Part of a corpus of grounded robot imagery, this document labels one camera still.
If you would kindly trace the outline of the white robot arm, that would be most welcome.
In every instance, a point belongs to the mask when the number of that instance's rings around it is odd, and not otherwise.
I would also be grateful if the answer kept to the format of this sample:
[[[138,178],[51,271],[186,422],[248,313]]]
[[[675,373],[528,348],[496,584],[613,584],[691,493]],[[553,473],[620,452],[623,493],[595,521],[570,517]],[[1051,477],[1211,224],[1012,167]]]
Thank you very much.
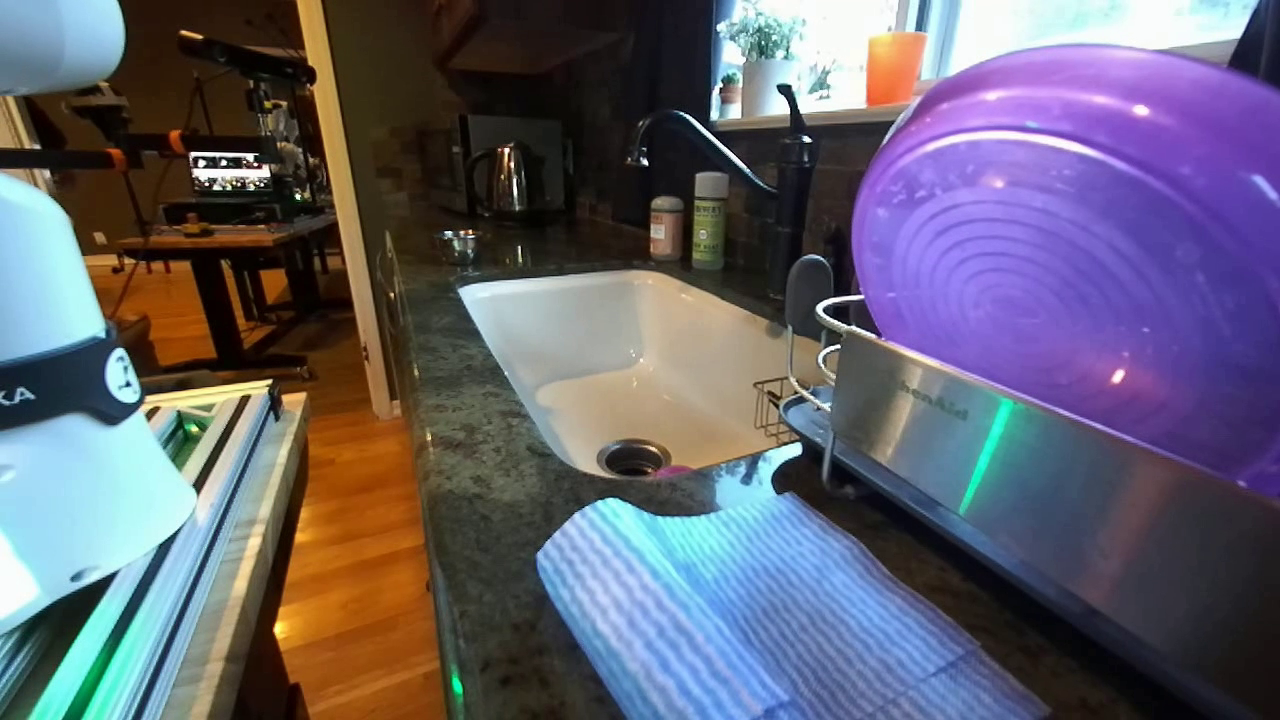
[[[0,174],[0,631],[119,571],[197,507],[94,291],[69,213]]]

